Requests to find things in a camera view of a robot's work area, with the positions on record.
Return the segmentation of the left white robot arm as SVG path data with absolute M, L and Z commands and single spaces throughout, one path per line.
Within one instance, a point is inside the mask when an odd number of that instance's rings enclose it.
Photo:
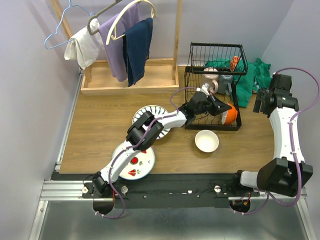
M 113 183 L 118 180 L 121 171 L 133 157 L 150 148 L 163 130 L 184 127 L 198 115 L 217 116 L 231 108 L 230 104 L 198 88 L 188 102 L 176 107 L 173 112 L 156 116 L 147 110 L 127 130 L 120 152 L 93 175 L 93 191 L 101 198 L 107 197 L 111 190 L 116 191 Z

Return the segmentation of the grey ceramic mug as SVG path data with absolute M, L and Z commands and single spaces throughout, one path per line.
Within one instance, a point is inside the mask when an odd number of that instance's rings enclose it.
M 232 84 L 233 76 L 232 75 L 223 75 L 221 74 L 218 79 L 218 90 L 220 94 L 226 94 L 228 96 L 232 93 Z

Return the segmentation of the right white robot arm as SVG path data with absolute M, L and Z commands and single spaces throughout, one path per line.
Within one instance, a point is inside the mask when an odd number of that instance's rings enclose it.
M 270 121 L 274 136 L 273 159 L 259 171 L 239 170 L 230 183 L 230 191 L 241 196 L 255 189 L 297 197 L 313 175 L 313 167 L 306 164 L 298 134 L 298 99 L 290 92 L 292 78 L 274 74 L 268 89 L 257 93 L 253 112 L 263 113 Z

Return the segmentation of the black wire dish rack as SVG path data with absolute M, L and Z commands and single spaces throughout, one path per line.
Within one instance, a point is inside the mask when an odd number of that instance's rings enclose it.
M 248 61 L 241 44 L 192 42 L 184 71 L 185 101 L 189 102 L 196 89 L 205 86 L 208 103 L 214 109 L 203 104 L 204 112 L 186 129 L 238 131 L 242 126 L 241 115 L 238 113 L 230 123 L 225 116 L 228 111 L 240 110 L 236 86 L 247 72 Z

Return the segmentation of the pink ceramic mug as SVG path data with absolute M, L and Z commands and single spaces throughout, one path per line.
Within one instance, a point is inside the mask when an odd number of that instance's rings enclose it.
M 202 75 L 202 83 L 210 84 L 210 93 L 215 94 L 218 91 L 218 80 L 219 75 L 217 74 L 218 70 L 213 67 L 206 67 Z

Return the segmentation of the blue striped white plate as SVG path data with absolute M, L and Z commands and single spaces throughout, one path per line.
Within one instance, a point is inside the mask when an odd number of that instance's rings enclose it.
M 163 107 L 161 107 L 159 105 L 146 105 L 146 106 L 140 108 L 134 114 L 134 116 L 132 118 L 132 124 L 134 124 L 142 116 L 142 114 L 147 112 L 147 111 L 151 112 L 156 117 L 159 116 L 159 115 L 164 115 L 164 114 L 168 114 L 169 113 L 165 108 L 163 108 Z M 162 130 L 162 132 L 158 135 L 157 140 L 165 137 L 170 132 L 170 130 L 171 130 L 170 128 Z

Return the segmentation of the orange bowl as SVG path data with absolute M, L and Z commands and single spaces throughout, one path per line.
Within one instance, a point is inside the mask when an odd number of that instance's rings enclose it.
M 230 107 L 230 109 L 222 113 L 221 123 L 223 125 L 232 124 L 238 117 L 238 111 L 235 106 L 231 103 L 228 103 L 227 105 Z

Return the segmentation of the white bowl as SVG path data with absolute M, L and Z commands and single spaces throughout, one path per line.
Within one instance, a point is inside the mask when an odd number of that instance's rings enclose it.
M 196 147 L 205 153 L 214 152 L 219 146 L 218 136 L 211 130 L 201 130 L 195 136 Z

